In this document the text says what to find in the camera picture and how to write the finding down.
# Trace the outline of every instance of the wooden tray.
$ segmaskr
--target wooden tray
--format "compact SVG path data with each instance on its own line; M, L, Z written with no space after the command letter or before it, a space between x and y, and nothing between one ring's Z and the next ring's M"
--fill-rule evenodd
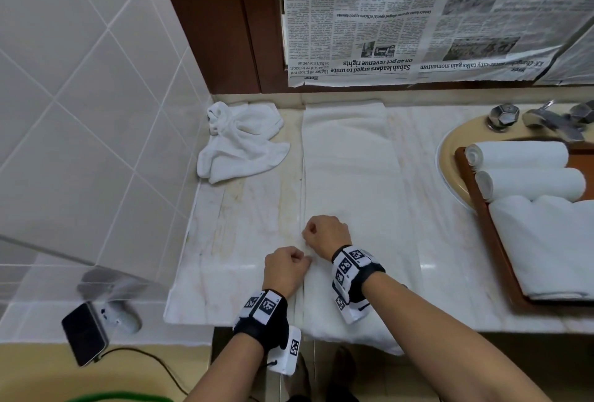
M508 295L511 305L516 310L535 311L537 308L546 307L591 307L594 309L594 301L568 301L568 300L530 300L522 293L520 284L517 281L514 269L507 257L506 250L497 234L497 229L491 219L488 203L485 202L475 181L475 172L472 170L464 155L466 147L458 147L454 153L456 165L460 176L471 196L472 203L476 209L479 226L487 247L491 251L491 257L499 274L503 291ZM568 167L575 167L582 171L586 178L586 192L580 200L594 199L594 144L580 143L568 147Z

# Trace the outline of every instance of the hand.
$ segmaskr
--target hand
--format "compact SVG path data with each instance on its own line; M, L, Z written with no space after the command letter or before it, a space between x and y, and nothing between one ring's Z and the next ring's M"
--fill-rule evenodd
M305 256L296 247L281 247L264 259L264 282L262 289L273 289L290 298L303 283L311 264L311 256Z
M302 234L307 245L328 261L339 248L352 245L349 226L336 216L313 216Z

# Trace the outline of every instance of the right hand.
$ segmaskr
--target right hand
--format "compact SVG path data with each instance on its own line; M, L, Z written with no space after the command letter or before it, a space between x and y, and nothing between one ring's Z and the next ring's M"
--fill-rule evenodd
M352 245L349 226L336 216L313 216L302 234L307 245L328 261L339 248Z

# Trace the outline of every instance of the green object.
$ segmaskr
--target green object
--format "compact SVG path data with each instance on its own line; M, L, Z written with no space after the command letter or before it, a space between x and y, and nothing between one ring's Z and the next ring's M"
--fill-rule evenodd
M95 394L75 397L67 402L97 402L99 400L110 399L138 400L141 402L174 402L168 397L153 396L151 394L141 394L139 392L131 391L96 392Z

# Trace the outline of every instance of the smartphone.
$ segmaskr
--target smartphone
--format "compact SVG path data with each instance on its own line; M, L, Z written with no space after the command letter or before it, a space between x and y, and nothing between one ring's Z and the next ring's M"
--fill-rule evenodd
M108 339L91 302L85 302L62 319L62 328L78 366L86 366L108 346Z

